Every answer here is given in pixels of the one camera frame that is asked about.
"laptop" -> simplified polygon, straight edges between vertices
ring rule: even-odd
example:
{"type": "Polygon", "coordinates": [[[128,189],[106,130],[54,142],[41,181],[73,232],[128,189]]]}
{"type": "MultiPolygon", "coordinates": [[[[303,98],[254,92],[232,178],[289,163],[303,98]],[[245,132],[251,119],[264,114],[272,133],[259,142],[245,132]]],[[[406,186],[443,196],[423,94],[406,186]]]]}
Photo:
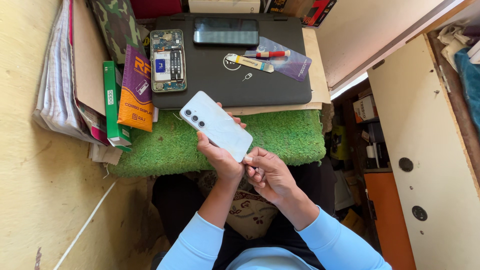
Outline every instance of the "laptop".
{"type": "Polygon", "coordinates": [[[255,19],[259,36],[275,41],[305,55],[299,18],[273,13],[179,13],[158,17],[156,30],[183,31],[187,89],[174,93],[152,93],[153,105],[159,109],[180,109],[198,92],[203,91],[224,107],[304,104],[312,99],[310,79],[303,82],[280,72],[267,73],[226,61],[229,53],[245,54],[247,47],[198,46],[193,43],[195,17],[255,19]]]}

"light blue shirt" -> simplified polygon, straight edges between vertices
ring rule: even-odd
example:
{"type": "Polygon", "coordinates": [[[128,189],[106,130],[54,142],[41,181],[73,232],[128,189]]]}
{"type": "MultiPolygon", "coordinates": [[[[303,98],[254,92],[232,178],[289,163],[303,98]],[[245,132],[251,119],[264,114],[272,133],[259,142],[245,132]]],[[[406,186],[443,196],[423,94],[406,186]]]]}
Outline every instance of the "light blue shirt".
{"type": "MultiPolygon", "coordinates": [[[[367,242],[325,213],[320,207],[317,219],[307,228],[297,231],[326,270],[388,269],[384,261],[367,242]]],[[[167,252],[158,270],[212,269],[220,246],[223,230],[195,213],[167,252]]],[[[227,270],[314,270],[300,257],[280,247],[258,247],[243,251],[227,270]]]]}

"green fuzzy cloth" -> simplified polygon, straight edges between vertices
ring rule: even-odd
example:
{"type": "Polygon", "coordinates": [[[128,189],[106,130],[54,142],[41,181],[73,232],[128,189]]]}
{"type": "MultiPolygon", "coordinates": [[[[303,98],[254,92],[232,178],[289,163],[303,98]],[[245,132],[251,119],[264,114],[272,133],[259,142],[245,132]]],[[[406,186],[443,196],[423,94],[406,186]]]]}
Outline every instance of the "green fuzzy cloth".
{"type": "MultiPolygon", "coordinates": [[[[200,153],[196,131],[173,113],[161,110],[153,131],[132,129],[132,151],[124,152],[109,171],[121,177],[149,176],[211,170],[200,153]]],[[[276,153],[288,165],[320,161],[325,143],[318,110],[291,110],[245,115],[242,122],[254,146],[276,153]]]]}

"phone screen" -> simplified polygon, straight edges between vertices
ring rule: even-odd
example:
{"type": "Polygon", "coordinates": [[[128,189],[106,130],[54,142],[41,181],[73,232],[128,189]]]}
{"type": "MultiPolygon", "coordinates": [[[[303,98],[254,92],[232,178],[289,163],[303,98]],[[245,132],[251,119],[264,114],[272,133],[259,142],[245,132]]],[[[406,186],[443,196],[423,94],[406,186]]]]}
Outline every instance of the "phone screen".
{"type": "Polygon", "coordinates": [[[258,45],[256,20],[196,17],[193,23],[195,43],[258,45]]]}

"left hand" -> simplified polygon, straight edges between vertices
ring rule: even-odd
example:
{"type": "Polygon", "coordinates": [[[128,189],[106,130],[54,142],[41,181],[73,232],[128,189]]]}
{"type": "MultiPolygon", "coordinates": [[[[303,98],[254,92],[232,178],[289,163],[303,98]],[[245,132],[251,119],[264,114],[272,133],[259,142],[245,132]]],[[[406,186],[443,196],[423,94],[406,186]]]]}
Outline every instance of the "left hand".
{"type": "MultiPolygon", "coordinates": [[[[247,124],[240,121],[240,118],[233,116],[231,112],[227,112],[227,114],[230,115],[242,128],[247,126],[247,124]]],[[[198,131],[197,137],[197,149],[207,157],[208,162],[215,168],[218,174],[218,179],[239,183],[245,173],[245,166],[243,163],[236,162],[232,155],[230,155],[225,149],[212,145],[203,132],[198,131]]]]}

